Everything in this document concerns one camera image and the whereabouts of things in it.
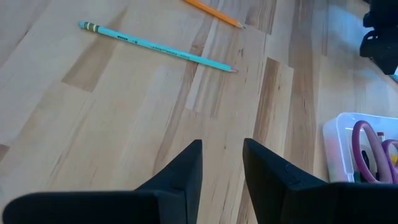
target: pencil eraser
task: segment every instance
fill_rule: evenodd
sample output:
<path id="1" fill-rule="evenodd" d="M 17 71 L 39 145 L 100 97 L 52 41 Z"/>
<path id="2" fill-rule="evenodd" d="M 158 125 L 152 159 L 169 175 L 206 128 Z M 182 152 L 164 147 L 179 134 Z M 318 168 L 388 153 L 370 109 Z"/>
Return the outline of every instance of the pencil eraser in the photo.
<path id="1" fill-rule="evenodd" d="M 85 23 L 86 23 L 85 21 L 79 21 L 79 27 L 84 29 Z"/>

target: black object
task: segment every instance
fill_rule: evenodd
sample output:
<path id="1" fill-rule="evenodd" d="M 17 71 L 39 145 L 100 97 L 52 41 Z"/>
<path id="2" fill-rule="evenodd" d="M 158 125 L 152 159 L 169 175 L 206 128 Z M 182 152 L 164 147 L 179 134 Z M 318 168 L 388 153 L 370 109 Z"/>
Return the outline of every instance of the black object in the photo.
<path id="1" fill-rule="evenodd" d="M 243 163 L 258 223 L 397 223 L 398 187 L 328 184 L 245 139 Z"/>
<path id="2" fill-rule="evenodd" d="M 370 11 L 363 26 L 373 27 L 361 44 L 360 55 L 370 58 L 386 75 L 393 75 L 398 66 L 398 1 L 367 0 Z"/>
<path id="3" fill-rule="evenodd" d="M 13 200 L 4 224 L 197 222 L 202 143 L 193 141 L 134 191 L 36 193 Z"/>
<path id="4" fill-rule="evenodd" d="M 368 154 L 366 153 L 365 150 L 362 150 L 361 154 L 362 154 L 363 160 L 365 161 L 366 167 L 370 170 L 370 162 L 369 162 Z M 367 183 L 368 182 L 362 174 L 361 174 L 361 182 L 362 183 Z"/>

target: clear plastic bin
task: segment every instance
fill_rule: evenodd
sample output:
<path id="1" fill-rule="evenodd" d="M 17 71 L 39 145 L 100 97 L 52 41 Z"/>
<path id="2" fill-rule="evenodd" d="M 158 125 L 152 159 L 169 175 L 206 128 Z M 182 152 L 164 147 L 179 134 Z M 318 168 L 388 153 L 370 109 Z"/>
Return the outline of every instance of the clear plastic bin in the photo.
<path id="1" fill-rule="evenodd" d="M 397 118 L 360 113 L 339 114 L 337 118 L 323 125 L 323 138 L 325 140 L 330 182 L 354 182 L 356 164 L 353 162 L 351 135 L 355 123 L 361 120 L 367 121 L 375 132 L 384 132 L 386 139 L 398 139 Z M 362 144 L 369 145 L 365 135 L 361 135 Z"/>

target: yellow pencil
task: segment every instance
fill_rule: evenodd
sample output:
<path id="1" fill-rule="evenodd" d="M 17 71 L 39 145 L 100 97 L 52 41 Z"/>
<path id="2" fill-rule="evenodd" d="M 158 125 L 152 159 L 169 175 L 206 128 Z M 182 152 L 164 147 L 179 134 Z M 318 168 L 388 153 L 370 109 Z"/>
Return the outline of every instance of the yellow pencil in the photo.
<path id="1" fill-rule="evenodd" d="M 222 21 L 225 21 L 225 22 L 231 24 L 232 26 L 236 26 L 238 28 L 244 28 L 244 26 L 236 19 L 233 19 L 232 17 L 229 17 L 226 14 L 223 14 L 222 12 L 217 11 L 216 9 L 213 9 L 212 7 L 209 7 L 209 6 L 201 3 L 199 0 L 184 0 L 184 1 L 186 1 L 187 3 L 221 19 Z"/>

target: scissors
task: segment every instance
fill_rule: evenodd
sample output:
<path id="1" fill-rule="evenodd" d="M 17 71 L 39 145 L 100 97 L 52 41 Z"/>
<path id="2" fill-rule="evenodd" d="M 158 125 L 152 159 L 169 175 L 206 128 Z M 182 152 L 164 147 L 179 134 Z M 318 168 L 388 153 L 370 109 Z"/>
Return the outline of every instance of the scissors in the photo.
<path id="1" fill-rule="evenodd" d="M 360 145 L 361 129 L 364 129 L 366 137 L 368 137 L 372 153 L 376 160 L 379 180 L 372 175 L 369 167 L 366 165 L 364 157 L 362 156 Z M 398 184 L 398 167 L 393 165 L 389 155 L 389 146 L 392 144 L 397 147 L 398 140 L 388 139 L 380 142 L 380 139 L 368 122 L 358 121 L 355 123 L 353 128 L 352 144 L 354 159 L 358 166 L 358 170 L 368 183 Z"/>

